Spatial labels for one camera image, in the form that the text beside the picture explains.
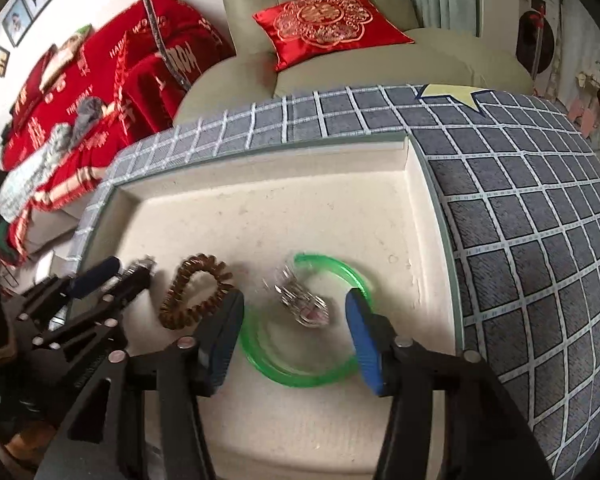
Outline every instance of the gray cloth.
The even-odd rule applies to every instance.
[[[67,271],[79,270],[109,197],[131,180],[298,142],[410,136],[450,228],[464,343],[496,371],[555,476],[571,479],[600,441],[600,162],[549,102],[483,91],[476,112],[421,90],[286,96],[125,148],[85,209]]]
[[[78,116],[75,119],[74,129],[71,133],[71,142],[69,143],[69,151],[80,144],[84,136],[91,131],[96,123],[102,118],[102,107],[106,106],[105,102],[99,97],[86,97],[78,105],[76,110]]]
[[[90,129],[102,118],[104,102],[87,97],[78,106],[78,117],[56,124],[47,141],[29,158],[11,171],[0,188],[0,215],[13,222],[39,186],[46,183],[62,163],[64,156],[78,146]]]

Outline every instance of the metal clip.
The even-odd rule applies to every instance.
[[[144,258],[139,258],[139,259],[133,261],[131,263],[131,265],[128,266],[128,268],[122,274],[121,278],[123,278],[124,276],[128,276],[130,274],[133,274],[138,269],[144,268],[144,269],[153,270],[154,266],[155,266],[155,260],[154,260],[153,256],[145,256]]]
[[[280,271],[280,283],[281,285],[270,287],[265,282],[265,286],[277,292],[280,302],[288,308],[298,323],[307,328],[322,328],[329,324],[326,302],[302,286],[288,266]]]

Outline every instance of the red pillow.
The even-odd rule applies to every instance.
[[[51,60],[55,52],[56,46],[50,46],[49,49],[38,60],[35,67],[33,67],[29,77],[27,77],[27,80],[20,89],[20,93],[16,98],[16,102],[14,102],[13,108],[11,109],[14,132],[18,132],[27,123],[33,108],[35,108],[38,103],[42,101],[43,95],[40,91],[40,79],[42,78],[42,73],[45,71],[49,60]]]
[[[277,72],[337,50],[414,43],[369,0],[291,0],[253,19],[276,48]]]

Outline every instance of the gray rope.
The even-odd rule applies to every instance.
[[[173,64],[173,61],[171,61],[171,58],[167,54],[167,48],[164,46],[164,40],[162,39],[160,29],[158,28],[158,20],[155,17],[154,3],[151,0],[143,1],[144,8],[146,9],[146,15],[149,19],[149,26],[151,27],[151,32],[154,35],[155,44],[158,47],[158,52],[160,52],[160,55],[164,60],[164,64],[167,66],[167,69],[178,82],[178,84],[182,86],[185,91],[189,91],[189,88],[191,88],[189,81],[178,71],[177,67]]]

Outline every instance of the white grid pattern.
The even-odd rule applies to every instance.
[[[412,100],[409,99],[408,100],[409,102],[405,101],[403,103],[399,103],[399,102],[394,103],[388,93],[388,91],[392,91],[394,89],[401,89],[404,91],[407,91],[409,89],[413,93],[414,98]],[[382,100],[384,100],[384,102],[386,103],[386,106],[374,106],[374,107],[366,107],[365,106],[365,107],[361,108],[358,105],[358,101],[356,100],[356,95],[362,94],[365,92],[376,92],[377,94],[379,94],[382,97]],[[456,242],[456,246],[458,247],[458,250],[455,252],[454,256],[460,260],[462,269],[464,270],[464,275],[466,277],[467,289],[469,291],[469,297],[470,297],[471,304],[472,304],[472,314],[471,314],[471,316],[465,318],[464,323],[465,323],[465,325],[471,325],[471,324],[475,323],[476,329],[477,329],[476,332],[477,332],[477,339],[478,339],[478,348],[480,349],[480,352],[483,355],[485,355],[486,354],[486,345],[485,345],[485,341],[484,341],[484,331],[482,330],[482,322],[484,320],[491,319],[491,317],[495,317],[497,315],[501,315],[503,313],[513,311],[517,308],[520,308],[521,311],[523,312],[523,321],[524,321],[524,325],[525,325],[526,340],[527,340],[527,345],[528,345],[528,348],[527,348],[528,363],[521,367],[516,368],[515,370],[511,370],[507,374],[504,374],[503,376],[501,376],[501,380],[503,380],[503,381],[510,380],[511,378],[517,377],[520,374],[523,374],[526,372],[529,373],[530,402],[529,402],[528,416],[529,416],[529,421],[530,421],[531,425],[537,424],[541,420],[544,420],[544,418],[546,418],[551,413],[555,412],[555,410],[560,409],[560,407],[562,407],[562,406],[565,407],[563,432],[562,432],[562,438],[561,438],[561,442],[560,442],[560,448],[558,450],[556,450],[555,452],[552,452],[552,455],[549,457],[549,460],[551,461],[552,467],[554,468],[554,471],[555,471],[555,466],[557,465],[557,462],[559,460],[562,450],[566,446],[568,446],[569,443],[573,442],[574,439],[578,438],[583,432],[584,432],[584,435],[586,435],[586,432],[588,431],[588,428],[589,428],[589,422],[587,422],[570,439],[567,440],[565,438],[566,437],[566,424],[567,424],[567,420],[568,420],[568,409],[567,409],[568,402],[575,394],[579,393],[582,389],[584,389],[589,384],[591,384],[592,381],[594,380],[596,373],[600,371],[600,363],[596,362],[594,365],[593,373],[585,381],[583,381],[579,386],[577,386],[576,389],[572,390],[571,392],[568,392],[567,347],[571,342],[575,341],[580,336],[586,334],[587,332],[590,332],[590,328],[593,326],[593,324],[600,320],[600,313],[595,315],[593,318],[589,316],[588,317],[589,322],[587,323],[587,325],[585,327],[583,327],[582,329],[578,330],[570,338],[567,338],[565,322],[564,322],[564,319],[562,318],[562,308],[560,305],[560,297],[559,297],[557,291],[560,288],[563,288],[563,287],[569,285],[570,283],[573,283],[576,280],[579,280],[582,276],[587,274],[591,269],[595,269],[598,266],[600,266],[600,259],[594,261],[593,264],[586,267],[585,269],[582,269],[582,270],[576,272],[576,274],[569,276],[567,279],[557,282],[557,280],[555,279],[553,269],[549,263],[548,254],[546,253],[546,249],[544,247],[544,244],[542,243],[542,238],[546,238],[547,236],[562,233],[562,236],[564,237],[564,239],[567,243],[567,247],[570,251],[571,257],[573,258],[573,248],[571,247],[571,241],[570,241],[569,237],[566,236],[566,231],[573,229],[573,228],[583,227],[584,224],[588,223],[588,222],[594,221],[594,222],[598,223],[598,219],[600,218],[600,213],[593,214],[590,218],[587,218],[587,219],[579,219],[578,218],[577,221],[572,222],[571,224],[560,225],[558,228],[540,232],[538,230],[538,227],[536,226],[528,208],[526,207],[525,202],[523,200],[521,200],[521,194],[526,194],[528,192],[535,192],[535,191],[541,192],[542,195],[544,196],[546,202],[548,203],[553,215],[555,216],[556,219],[559,220],[560,217],[558,216],[556,208],[555,208],[552,200],[550,199],[547,191],[551,190],[551,189],[564,189],[566,187],[575,187],[575,186],[579,186],[580,184],[583,184],[585,182],[589,183],[589,184],[595,183],[595,182],[600,182],[600,177],[599,178],[589,178],[590,174],[593,174],[593,173],[597,174],[596,169],[590,163],[590,161],[592,160],[592,159],[590,160],[590,158],[595,155],[591,152],[584,152],[582,150],[582,143],[576,142],[576,139],[578,139],[577,132],[565,131],[562,128],[555,127],[555,124],[563,124],[564,126],[567,125],[566,120],[564,119],[564,116],[555,107],[553,107],[553,105],[544,103],[541,100],[538,100],[536,98],[533,98],[532,101],[529,101],[529,100],[523,101],[521,98],[516,98],[515,101],[518,104],[513,105],[513,104],[503,104],[499,100],[498,94],[496,94],[496,93],[482,94],[481,96],[478,96],[478,98],[481,97],[480,101],[483,103],[484,102],[490,103],[488,105],[482,106],[482,109],[485,111],[484,117],[487,119],[488,123],[493,123],[493,124],[481,124],[481,123],[474,123],[470,119],[469,114],[465,113],[465,110],[468,110],[468,109],[464,108],[463,105],[461,105],[455,101],[452,101],[449,98],[446,99],[446,102],[435,102],[435,103],[427,102],[428,101],[427,98],[422,100],[421,102],[418,102],[415,99],[415,96],[417,95],[417,93],[418,93],[418,88],[414,88],[413,86],[384,86],[384,87],[376,86],[376,87],[355,88],[355,89],[344,88],[341,90],[330,91],[330,92],[312,92],[312,94],[309,94],[306,96],[289,96],[289,97],[285,97],[285,98],[275,100],[272,102],[267,102],[267,103],[264,103],[261,105],[253,104],[253,105],[251,105],[251,107],[248,110],[241,111],[241,112],[238,112],[235,114],[230,114],[228,112],[225,112],[220,118],[208,121],[206,123],[202,120],[199,120],[197,122],[197,124],[192,125],[192,127],[176,128],[176,129],[171,130],[170,132],[164,132],[163,134],[159,134],[159,136],[152,137],[150,140],[146,139],[140,143],[137,143],[135,146],[131,146],[131,147],[127,148],[126,150],[124,150],[123,152],[121,152],[118,155],[118,157],[116,158],[112,167],[107,172],[107,181],[104,182],[100,188],[98,188],[98,191],[96,193],[97,200],[94,203],[91,203],[90,206],[88,206],[86,211],[88,211],[90,213],[90,220],[88,222],[86,222],[86,225],[84,225],[84,226],[81,225],[80,229],[78,231],[76,231],[76,237],[75,237],[75,241],[74,241],[75,250],[72,251],[72,256],[69,257],[70,270],[75,271],[79,268],[80,261],[82,259],[82,254],[86,250],[86,248],[88,246],[88,240],[90,238],[90,235],[93,233],[93,231],[97,225],[97,221],[100,216],[100,211],[101,211],[102,207],[106,204],[106,201],[108,200],[109,195],[111,194],[112,190],[114,189],[114,187],[116,185],[122,184],[124,182],[129,182],[129,181],[135,180],[137,178],[142,178],[144,176],[147,176],[148,174],[155,174],[160,171],[168,171],[170,169],[181,167],[181,166],[187,165],[187,164],[195,164],[196,161],[201,160],[202,157],[208,158],[208,156],[221,155],[222,154],[222,146],[225,142],[234,141],[236,139],[243,139],[244,147],[242,149],[249,150],[252,148],[252,140],[254,138],[254,135],[262,133],[262,132],[269,132],[271,130],[279,130],[280,131],[280,140],[274,141],[274,144],[281,144],[281,143],[285,144],[285,143],[288,143],[288,136],[290,135],[292,129],[295,126],[300,126],[300,125],[309,123],[310,121],[317,122],[317,124],[319,125],[319,129],[320,129],[320,137],[325,138],[330,135],[333,136],[333,134],[334,134],[334,132],[329,131],[329,128],[327,126],[327,121],[325,119],[333,118],[334,120],[337,120],[337,117],[346,115],[346,114],[354,114],[358,120],[358,123],[360,124],[360,127],[355,129],[355,128],[351,128],[351,127],[347,126],[348,129],[346,131],[336,132],[336,134],[338,136],[368,136],[369,134],[378,134],[378,133],[383,133],[383,132],[404,132],[404,131],[408,132],[409,134],[412,134],[412,136],[413,136],[413,131],[416,129],[417,130],[442,130],[445,133],[446,138],[450,141],[451,145],[454,147],[454,150],[456,151],[457,155],[426,155],[426,159],[427,160],[439,160],[441,162],[444,162],[445,160],[449,160],[449,159],[462,160],[462,164],[464,165],[465,169],[468,171],[469,176],[471,176],[472,181],[474,182],[474,185],[476,185],[476,187],[478,189],[478,193],[475,193],[475,194],[455,195],[455,196],[445,197],[442,193],[442,189],[440,188],[440,184],[437,183],[435,178],[433,179],[434,185],[436,186],[436,191],[438,192],[438,195],[441,198],[443,210],[449,221],[448,222],[449,228],[454,237],[454,241]],[[351,109],[341,110],[341,111],[336,111],[336,112],[324,112],[324,110],[322,108],[322,102],[324,100],[328,100],[329,98],[336,97],[336,96],[346,96],[348,98],[349,103],[351,104]],[[304,113],[300,113],[300,114],[289,113],[288,106],[296,107],[296,105],[301,105],[301,104],[304,104],[302,109],[308,110],[308,111],[306,111]],[[256,117],[259,114],[262,114],[263,112],[267,112],[269,110],[273,110],[274,108],[277,108],[277,107],[282,107],[282,113],[281,113],[282,122],[280,124],[269,124],[267,126],[262,126],[259,128],[255,127]],[[427,113],[431,116],[432,121],[435,122],[435,124],[424,124],[424,125],[409,124],[408,116],[407,116],[407,118],[405,118],[400,113],[400,111],[401,110],[408,111],[410,108],[420,108],[420,109],[426,110]],[[436,114],[436,110],[438,110],[439,108],[455,109],[462,115],[464,120],[466,120],[467,124],[444,124],[443,121],[440,120],[439,115]],[[507,121],[506,123],[501,123],[500,121],[498,121],[492,113],[492,111],[495,110],[496,108],[506,111],[507,116],[511,117],[511,121],[510,122]],[[534,121],[530,117],[530,114],[528,114],[527,112],[539,113],[539,115],[545,120],[545,122],[547,122],[547,126],[538,126],[538,125],[533,126],[532,124],[520,124],[520,122],[515,119],[515,115],[512,113],[514,110],[516,110],[516,113],[518,115],[522,113],[527,118],[529,118],[530,123],[533,123]],[[369,128],[368,124],[365,121],[365,116],[364,116],[363,112],[383,112],[383,111],[389,111],[392,116],[397,118],[397,120],[400,124],[398,126],[384,126],[384,127],[379,127],[379,128]],[[248,127],[248,129],[245,129],[243,132],[239,132],[237,135],[231,134],[230,137],[225,138],[224,134],[227,132],[228,125],[232,121],[237,121],[237,120],[240,120],[241,118],[245,118],[245,117],[250,118],[250,121],[249,121],[250,126]],[[218,128],[218,127],[219,127],[219,135],[217,138],[213,139],[210,142],[206,142],[203,146],[198,146],[202,133],[209,132],[213,128]],[[459,147],[453,141],[453,137],[451,136],[451,134],[449,134],[449,131],[451,131],[455,128],[473,129],[476,132],[476,134],[478,135],[478,138],[484,143],[485,147],[488,149],[488,152],[487,153],[467,153],[467,154],[462,153],[461,150],[459,149]],[[514,147],[517,146],[517,143],[515,142],[515,140],[513,140],[513,136],[509,135],[507,129],[508,128],[520,129],[520,131],[525,133],[526,137],[529,139],[529,141],[532,143],[532,145],[536,148],[537,151],[518,150],[515,152],[495,152],[493,150],[493,148],[491,147],[491,145],[484,138],[484,136],[480,130],[481,128],[495,128],[496,130],[500,131],[504,135],[504,137]],[[556,152],[541,151],[539,149],[538,145],[536,144],[536,142],[533,140],[532,136],[526,134],[528,131],[531,131],[531,130],[540,132],[540,134],[547,140],[549,145],[554,143],[557,135],[558,136],[570,135],[573,138],[573,141],[570,140],[570,142],[568,142],[568,143],[563,142],[563,144],[564,144],[563,146],[559,146],[559,147],[557,145],[554,146],[554,148],[556,150],[561,150],[561,151],[556,151]],[[548,135],[546,135],[544,132],[551,133],[551,134],[557,134],[557,135],[552,135],[552,137],[549,138]],[[194,137],[190,148],[185,153],[179,153],[177,156],[173,156],[174,149],[176,147],[177,142],[179,140],[187,139],[190,136]],[[569,144],[573,144],[574,142],[578,145],[578,148],[582,151],[581,153],[574,152],[573,146],[569,146]],[[158,161],[158,163],[156,165],[153,162],[154,153],[156,152],[156,150],[161,149],[161,148],[167,148],[166,156],[163,159],[161,159],[160,161]],[[138,156],[141,156],[144,154],[147,154],[147,158],[146,158],[144,164],[142,165],[142,167],[136,168],[135,170],[132,171],[134,161],[137,160]],[[574,177],[574,182],[560,183],[560,184],[542,184],[538,179],[537,173],[533,170],[533,167],[530,165],[530,163],[528,161],[528,157],[529,156],[538,156],[538,157],[541,157],[542,160],[546,161],[547,156],[563,156],[563,155],[574,156],[574,160],[576,160],[577,164],[580,166],[580,169],[587,176],[587,180],[586,181],[578,181],[577,177],[574,174],[574,172],[572,171],[571,167],[568,164],[565,164],[565,167],[568,168],[568,171],[570,172],[571,176]],[[519,157],[520,160],[522,160],[524,162],[525,167],[529,170],[530,174],[536,180],[536,186],[533,186],[530,188],[522,188],[522,189],[516,188],[516,186],[513,184],[511,176],[506,171],[506,168],[504,167],[503,163],[500,160],[501,158],[507,157],[507,156]],[[500,168],[500,171],[502,171],[502,173],[506,176],[506,179],[507,179],[509,185],[512,186],[512,189],[484,192],[484,190],[482,189],[481,184],[477,178],[477,175],[472,171],[472,168],[468,163],[469,160],[474,159],[474,158],[492,158],[492,159],[494,159],[496,161],[496,164]],[[124,168],[126,168],[126,171],[122,171],[122,172],[120,172],[121,174],[116,175],[116,172],[118,172],[119,168],[122,167],[121,164],[125,164],[125,163],[128,163],[128,166],[124,166]],[[587,164],[588,171],[584,171],[584,164]],[[556,180],[558,182],[560,182],[560,179],[557,177],[557,175],[554,171],[554,168],[548,163],[547,163],[547,167],[550,169],[552,175],[556,178]],[[595,187],[593,189],[594,189],[596,195],[598,195],[598,190]],[[504,234],[499,225],[499,222],[497,221],[497,218],[495,216],[493,207],[491,206],[489,199],[492,197],[495,197],[495,196],[507,196],[507,195],[513,195],[513,196],[517,197],[518,202],[520,203],[520,205],[523,209],[523,212],[525,213],[525,216],[527,217],[527,220],[529,221],[529,224],[532,227],[533,234],[525,236],[525,237],[514,238],[513,240],[506,240],[504,242],[501,241],[498,244],[492,245],[489,249],[485,249],[483,246],[478,246],[477,248],[469,248],[468,250],[465,250],[464,247],[462,246],[462,241],[461,241],[461,238],[459,235],[459,231],[455,225],[455,222],[453,221],[453,216],[448,207],[448,204],[451,202],[458,202],[461,200],[483,200],[483,202],[487,208],[487,211],[490,215],[490,218],[493,221],[494,227],[497,230],[497,234],[498,234],[500,240],[505,240]],[[571,198],[569,197],[568,194],[565,194],[565,195],[567,196],[569,203],[573,207]],[[592,254],[595,254],[591,247],[591,241],[589,240],[589,234],[585,230],[584,230],[584,232],[585,232],[585,236],[587,239],[587,243],[589,245],[589,249],[592,251]],[[520,283],[518,274],[515,272],[515,264],[514,264],[514,261],[512,258],[512,254],[510,252],[510,248],[512,248],[515,245],[522,244],[522,243],[525,243],[530,240],[538,240],[538,243],[539,243],[541,251],[542,251],[542,257],[544,259],[545,266],[550,274],[550,279],[551,279],[552,285],[549,288],[545,288],[533,295],[529,295],[529,296],[525,297],[523,294],[523,291],[522,291],[522,284]],[[481,252],[485,252],[487,250],[494,250],[494,249],[503,249],[506,253],[507,261],[508,261],[509,267],[512,270],[512,276],[514,277],[516,291],[518,294],[518,300],[511,302],[509,304],[505,304],[503,306],[497,307],[496,309],[489,310],[487,312],[480,312],[479,307],[478,307],[476,293],[475,293],[475,287],[474,287],[474,283],[473,283],[473,276],[472,276],[471,269],[468,265],[467,257],[472,256],[474,254],[480,254]],[[541,356],[535,356],[533,347],[532,347],[530,323],[528,320],[528,315],[526,314],[526,306],[528,304],[532,303],[533,301],[537,301],[538,299],[546,297],[547,295],[553,295],[555,297],[555,300],[557,303],[558,315],[560,316],[560,330],[562,332],[562,343],[559,344],[557,347],[544,353]],[[552,356],[555,356],[560,351],[563,351],[563,353],[564,353],[564,368],[565,368],[565,374],[566,374],[566,376],[565,376],[565,385],[566,386],[565,386],[564,398],[558,404],[550,407],[548,410],[545,410],[543,413],[539,414],[538,416],[534,416],[535,415],[534,414],[534,400],[532,398],[532,396],[535,393],[535,388],[534,388],[534,384],[533,384],[534,366],[542,364],[542,362],[547,361],[549,358],[551,358]],[[590,414],[589,420],[591,420],[593,418],[593,416],[595,416],[595,414],[597,414],[597,413],[600,413],[600,406],[597,408],[595,413]],[[599,433],[598,437],[595,439],[595,442],[592,446],[596,446],[598,444],[599,440],[600,440],[600,433]],[[584,438],[582,439],[582,442],[580,444],[581,449],[580,449],[580,453],[578,454],[578,459],[576,460],[576,463],[578,460],[581,459],[581,457],[584,454],[586,454],[590,451],[589,449],[586,449],[586,450],[582,449],[583,443],[584,443]],[[568,472],[573,472],[575,470],[576,463],[571,465],[571,467],[565,472],[565,474]]]

